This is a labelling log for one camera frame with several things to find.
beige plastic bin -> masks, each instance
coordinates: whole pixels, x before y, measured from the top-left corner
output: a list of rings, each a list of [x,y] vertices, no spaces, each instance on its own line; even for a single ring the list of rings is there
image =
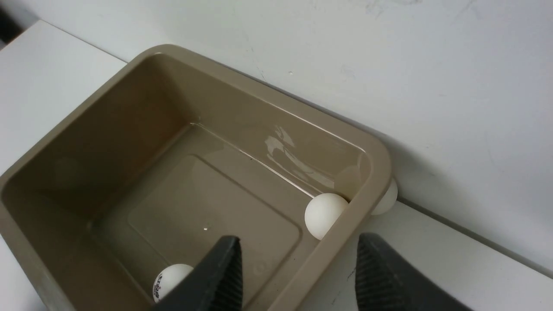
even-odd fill
[[[51,309],[141,310],[221,235],[244,309],[292,310],[387,190],[373,136],[172,45],[138,55],[0,178],[0,231]],[[322,241],[324,192],[351,201]]]

white table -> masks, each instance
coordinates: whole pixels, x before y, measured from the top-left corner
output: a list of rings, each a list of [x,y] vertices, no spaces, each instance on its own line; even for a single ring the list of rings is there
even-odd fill
[[[124,65],[45,22],[0,50],[0,174]],[[372,217],[363,231],[379,233],[474,310],[553,309],[553,280],[402,203]],[[355,250],[353,238],[302,310],[356,309]],[[0,275],[2,309],[44,308],[3,240]]]

white wall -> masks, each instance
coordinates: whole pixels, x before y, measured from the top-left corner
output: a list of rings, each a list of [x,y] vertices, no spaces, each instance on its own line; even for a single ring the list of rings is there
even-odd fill
[[[551,1],[0,2],[125,61],[184,46],[384,133],[400,195],[553,270]]]

